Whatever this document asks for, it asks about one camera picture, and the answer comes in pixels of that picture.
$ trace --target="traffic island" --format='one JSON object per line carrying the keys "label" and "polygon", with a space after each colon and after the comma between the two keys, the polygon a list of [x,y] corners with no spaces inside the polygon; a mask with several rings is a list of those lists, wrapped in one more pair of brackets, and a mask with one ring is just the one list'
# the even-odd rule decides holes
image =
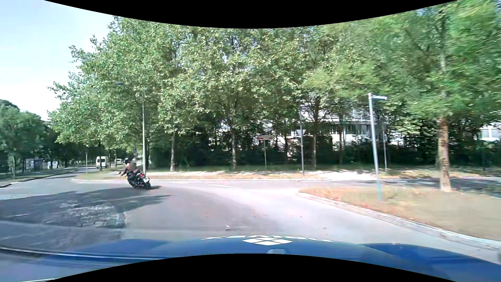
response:
{"label": "traffic island", "polygon": [[[169,180],[169,179],[193,179],[193,180],[224,180],[224,179],[308,179],[308,180],[322,180],[328,179],[322,174],[300,172],[147,172],[146,175],[152,180]],[[117,171],[102,171],[88,174],[80,174],[75,177],[78,180],[111,180],[117,179]]]}
{"label": "traffic island", "polygon": [[416,231],[476,247],[501,250],[501,199],[475,192],[429,187],[307,188],[299,195]]}

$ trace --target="sign post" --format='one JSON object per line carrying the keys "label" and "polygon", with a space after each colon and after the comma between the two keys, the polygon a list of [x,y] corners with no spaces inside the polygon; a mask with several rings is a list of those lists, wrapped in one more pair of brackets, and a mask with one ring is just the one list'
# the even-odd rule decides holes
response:
{"label": "sign post", "polygon": [[273,140],[273,135],[261,135],[258,136],[258,140],[262,140],[265,143],[265,169],[268,169],[268,165],[266,162],[266,140]]}
{"label": "sign post", "polygon": [[386,96],[376,96],[372,93],[369,93],[369,114],[371,118],[371,135],[372,135],[372,155],[374,156],[374,168],[376,171],[376,191],[377,191],[377,199],[378,201],[382,200],[382,188],[381,182],[379,181],[379,168],[378,168],[378,159],[377,159],[377,148],[376,148],[376,130],[374,129],[374,113],[372,107],[372,100],[387,100]]}
{"label": "sign post", "polygon": [[296,132],[301,137],[301,169],[303,170],[303,174],[305,174],[305,157],[303,153],[303,135],[305,134],[306,129],[303,129],[303,125],[299,125],[300,129],[297,129]]}

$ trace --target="car hood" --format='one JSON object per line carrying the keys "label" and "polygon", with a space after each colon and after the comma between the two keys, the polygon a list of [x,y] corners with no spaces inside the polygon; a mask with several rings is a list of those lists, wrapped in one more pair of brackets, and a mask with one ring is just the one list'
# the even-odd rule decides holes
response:
{"label": "car hood", "polygon": [[344,259],[398,268],[455,281],[497,281],[501,265],[441,249],[408,244],[353,244],[325,239],[237,235],[186,241],[127,239],[47,253],[43,261],[134,263],[208,254],[291,254]]}

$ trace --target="building window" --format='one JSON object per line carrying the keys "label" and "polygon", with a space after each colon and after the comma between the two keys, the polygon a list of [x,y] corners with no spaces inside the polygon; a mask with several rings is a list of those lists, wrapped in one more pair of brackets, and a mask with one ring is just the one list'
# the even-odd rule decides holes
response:
{"label": "building window", "polygon": [[491,129],[490,133],[492,134],[492,137],[494,137],[494,138],[500,138],[501,137],[501,132],[497,128]]}
{"label": "building window", "polygon": [[480,138],[489,138],[489,129],[481,129]]}
{"label": "building window", "polygon": [[350,124],[346,127],[347,134],[365,135],[369,131],[369,126],[366,124]]}

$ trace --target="motorcyclist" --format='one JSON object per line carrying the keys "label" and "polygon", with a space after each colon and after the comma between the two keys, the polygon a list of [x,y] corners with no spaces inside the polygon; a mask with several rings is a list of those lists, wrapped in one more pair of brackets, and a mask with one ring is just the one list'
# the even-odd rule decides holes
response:
{"label": "motorcyclist", "polygon": [[120,176],[126,174],[127,172],[130,172],[130,175],[127,177],[127,181],[129,182],[130,185],[132,185],[132,187],[136,188],[137,185],[134,179],[140,172],[139,168],[137,167],[136,162],[131,160],[130,158],[125,158],[124,162],[125,162],[125,169],[122,172],[122,174],[120,174]]}

